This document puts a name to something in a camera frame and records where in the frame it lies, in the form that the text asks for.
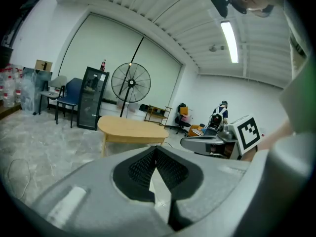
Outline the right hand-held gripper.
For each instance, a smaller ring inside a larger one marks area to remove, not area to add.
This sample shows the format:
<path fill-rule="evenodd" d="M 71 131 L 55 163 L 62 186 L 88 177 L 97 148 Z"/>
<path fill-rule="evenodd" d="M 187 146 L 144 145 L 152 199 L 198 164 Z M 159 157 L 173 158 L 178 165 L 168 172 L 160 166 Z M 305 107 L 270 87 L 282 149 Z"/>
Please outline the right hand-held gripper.
<path fill-rule="evenodd" d="M 182 138 L 181 146 L 200 155 L 236 160 L 257 147 L 261 135 L 252 115 L 243 116 L 230 124 L 223 121 L 221 115 L 212 115 L 206 136 Z"/>

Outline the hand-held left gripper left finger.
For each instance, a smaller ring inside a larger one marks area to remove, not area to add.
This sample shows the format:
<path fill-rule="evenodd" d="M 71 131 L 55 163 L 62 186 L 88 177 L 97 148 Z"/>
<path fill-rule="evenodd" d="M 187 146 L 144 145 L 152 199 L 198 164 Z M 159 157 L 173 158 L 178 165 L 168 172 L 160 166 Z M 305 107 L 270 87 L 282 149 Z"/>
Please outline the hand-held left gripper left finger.
<path fill-rule="evenodd" d="M 115 185 L 113 171 L 122 161 L 144 151 L 138 148 L 88 162 L 47 188 L 32 209 L 47 219 L 51 210 L 76 187 L 84 198 L 63 230 L 80 237 L 164 237 L 173 230 L 153 202 L 130 200 Z"/>

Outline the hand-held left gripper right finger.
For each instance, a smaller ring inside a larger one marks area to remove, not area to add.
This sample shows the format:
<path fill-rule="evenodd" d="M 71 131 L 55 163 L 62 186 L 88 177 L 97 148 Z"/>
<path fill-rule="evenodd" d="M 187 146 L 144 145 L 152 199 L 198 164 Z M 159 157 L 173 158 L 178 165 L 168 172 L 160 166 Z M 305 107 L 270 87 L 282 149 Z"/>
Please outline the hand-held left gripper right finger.
<path fill-rule="evenodd" d="M 168 225 L 175 231 L 214 211 L 237 187 L 250 164 L 158 146 L 156 168 L 171 193 Z"/>

